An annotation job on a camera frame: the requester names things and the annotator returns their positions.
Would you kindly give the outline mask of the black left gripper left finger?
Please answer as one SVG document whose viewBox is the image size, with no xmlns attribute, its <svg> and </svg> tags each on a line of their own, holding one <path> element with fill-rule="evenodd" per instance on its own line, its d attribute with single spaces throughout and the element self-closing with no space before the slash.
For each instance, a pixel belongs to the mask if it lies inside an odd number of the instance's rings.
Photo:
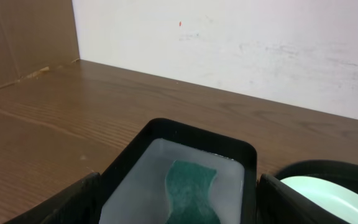
<svg viewBox="0 0 358 224">
<path fill-rule="evenodd" d="M 6 224 L 95 224 L 101 216 L 101 175 L 93 172 Z"/>
</svg>

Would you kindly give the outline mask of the green yellow sponge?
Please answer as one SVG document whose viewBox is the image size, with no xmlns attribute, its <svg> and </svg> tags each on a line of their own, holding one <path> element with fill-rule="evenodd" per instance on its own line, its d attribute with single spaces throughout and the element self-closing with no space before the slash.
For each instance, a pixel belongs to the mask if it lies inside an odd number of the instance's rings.
<svg viewBox="0 0 358 224">
<path fill-rule="evenodd" d="M 169 202 L 167 224 L 220 224 L 209 191 L 217 171 L 186 161 L 175 161 L 165 177 Z"/>
</svg>

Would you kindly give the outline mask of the light green plate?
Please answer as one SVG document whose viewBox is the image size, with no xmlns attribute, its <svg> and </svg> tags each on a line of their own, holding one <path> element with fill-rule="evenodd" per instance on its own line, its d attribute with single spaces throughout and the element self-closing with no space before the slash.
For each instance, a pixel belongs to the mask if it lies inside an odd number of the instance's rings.
<svg viewBox="0 0 358 224">
<path fill-rule="evenodd" d="M 294 176 L 281 182 L 344 221 L 358 223 L 357 193 L 316 177 Z"/>
</svg>

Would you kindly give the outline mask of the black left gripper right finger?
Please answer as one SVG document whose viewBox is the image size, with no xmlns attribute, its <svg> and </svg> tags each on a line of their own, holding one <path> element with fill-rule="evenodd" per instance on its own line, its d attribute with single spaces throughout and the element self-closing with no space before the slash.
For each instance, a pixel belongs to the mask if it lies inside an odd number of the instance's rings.
<svg viewBox="0 0 358 224">
<path fill-rule="evenodd" d="M 346 224 L 275 177 L 261 175 L 256 188 L 256 222 L 263 224 Z"/>
</svg>

